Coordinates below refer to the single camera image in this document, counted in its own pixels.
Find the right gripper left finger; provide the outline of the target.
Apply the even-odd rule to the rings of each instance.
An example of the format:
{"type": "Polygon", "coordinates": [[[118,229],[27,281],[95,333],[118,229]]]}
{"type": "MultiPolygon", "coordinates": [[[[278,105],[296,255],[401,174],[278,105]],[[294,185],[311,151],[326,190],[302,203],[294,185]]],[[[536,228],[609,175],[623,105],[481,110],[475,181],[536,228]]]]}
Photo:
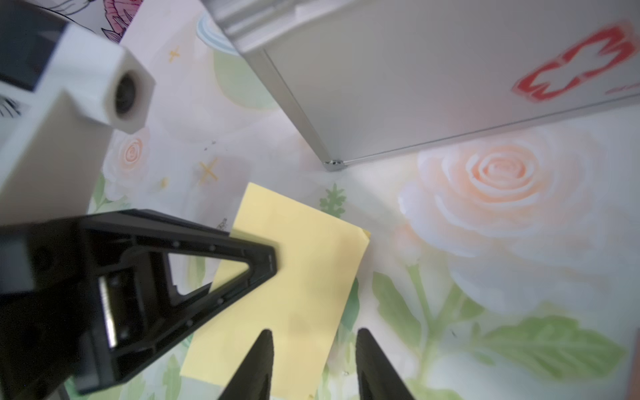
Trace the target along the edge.
{"type": "Polygon", "coordinates": [[[273,334],[261,331],[219,400],[269,400],[273,374],[273,334]]]}

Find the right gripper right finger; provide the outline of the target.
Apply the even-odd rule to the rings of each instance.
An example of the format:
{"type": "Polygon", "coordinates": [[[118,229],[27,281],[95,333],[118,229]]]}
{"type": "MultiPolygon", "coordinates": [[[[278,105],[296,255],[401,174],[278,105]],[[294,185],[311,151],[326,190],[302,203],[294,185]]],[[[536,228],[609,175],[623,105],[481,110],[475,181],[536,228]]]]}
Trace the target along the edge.
{"type": "Polygon", "coordinates": [[[356,340],[356,367],[362,400],[414,400],[370,331],[360,328],[356,340]]]}

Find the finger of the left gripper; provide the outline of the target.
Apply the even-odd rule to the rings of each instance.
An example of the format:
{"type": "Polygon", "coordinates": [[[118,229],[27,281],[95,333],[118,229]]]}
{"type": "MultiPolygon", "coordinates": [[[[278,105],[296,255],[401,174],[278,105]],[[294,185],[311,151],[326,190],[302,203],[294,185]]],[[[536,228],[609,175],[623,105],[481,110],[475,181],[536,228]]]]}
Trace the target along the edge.
{"type": "Polygon", "coordinates": [[[126,383],[277,271],[271,246],[151,210],[4,226],[1,392],[126,383]],[[248,268],[215,291],[181,294],[173,254],[248,268]]]}

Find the pale yellow memo pad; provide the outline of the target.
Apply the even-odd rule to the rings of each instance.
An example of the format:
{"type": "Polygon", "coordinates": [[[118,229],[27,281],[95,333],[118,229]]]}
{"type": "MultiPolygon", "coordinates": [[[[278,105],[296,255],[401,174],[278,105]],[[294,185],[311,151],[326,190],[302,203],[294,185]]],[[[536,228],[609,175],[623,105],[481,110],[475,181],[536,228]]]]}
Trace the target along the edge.
{"type": "Polygon", "coordinates": [[[273,247],[278,271],[196,331],[181,374],[228,384],[258,335],[269,329],[271,394],[309,399],[320,385],[370,234],[250,183],[231,235],[273,247]]]}

